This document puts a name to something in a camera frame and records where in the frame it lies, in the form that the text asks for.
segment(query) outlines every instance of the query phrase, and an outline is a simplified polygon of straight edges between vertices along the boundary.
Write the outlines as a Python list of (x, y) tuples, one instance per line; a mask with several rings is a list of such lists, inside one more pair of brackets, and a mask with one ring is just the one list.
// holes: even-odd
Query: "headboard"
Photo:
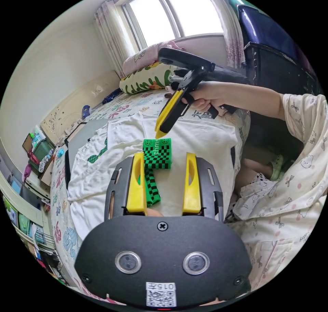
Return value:
[(42, 131), (55, 145), (64, 131), (81, 118), (83, 106), (95, 107), (119, 84), (120, 79), (113, 70), (92, 79), (69, 94), (46, 116), (40, 124)]

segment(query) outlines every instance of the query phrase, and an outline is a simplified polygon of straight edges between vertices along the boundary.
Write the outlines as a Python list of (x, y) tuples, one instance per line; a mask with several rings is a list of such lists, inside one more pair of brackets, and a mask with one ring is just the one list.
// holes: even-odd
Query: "qr code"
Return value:
[(154, 307), (175, 307), (176, 297), (175, 291), (166, 290), (148, 290), (147, 306)]

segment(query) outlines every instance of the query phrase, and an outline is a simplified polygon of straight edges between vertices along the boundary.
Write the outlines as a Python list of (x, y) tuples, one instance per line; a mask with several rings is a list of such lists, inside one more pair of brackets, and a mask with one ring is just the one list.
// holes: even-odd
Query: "leaf print pillow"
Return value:
[(129, 95), (164, 89), (171, 85), (169, 77), (175, 69), (175, 66), (155, 62), (122, 78), (120, 89)]

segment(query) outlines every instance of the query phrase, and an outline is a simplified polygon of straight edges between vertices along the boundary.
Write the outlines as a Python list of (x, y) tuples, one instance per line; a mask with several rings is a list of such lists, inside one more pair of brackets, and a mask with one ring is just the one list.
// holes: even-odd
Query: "green container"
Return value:
[[(55, 149), (54, 146), (47, 142), (46, 140), (40, 141), (37, 146), (35, 147), (33, 154), (36, 156), (38, 161), (41, 161), (51, 149)], [(28, 163), (37, 171), (39, 172), (39, 166), (32, 162), (31, 160), (28, 161)]]

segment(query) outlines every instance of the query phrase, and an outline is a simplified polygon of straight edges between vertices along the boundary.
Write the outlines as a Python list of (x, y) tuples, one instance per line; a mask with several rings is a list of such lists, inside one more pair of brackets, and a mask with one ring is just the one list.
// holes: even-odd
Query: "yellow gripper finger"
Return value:
[(182, 215), (199, 214), (202, 208), (196, 155), (187, 153)]
[(163, 136), (167, 135), (167, 133), (162, 132), (160, 130), (160, 128), (161, 128), (163, 122), (166, 120), (166, 118), (167, 118), (169, 112), (171, 111), (172, 107), (174, 106), (174, 104), (179, 100), (182, 93), (183, 93), (183, 90), (176, 91), (174, 93), (173, 97), (171, 98), (171, 100), (168, 102), (168, 104), (164, 107), (164, 109), (158, 116), (156, 125), (155, 125), (155, 132), (156, 132), (155, 138), (156, 139), (160, 139)]
[(134, 154), (126, 209), (131, 214), (147, 216), (144, 153)]

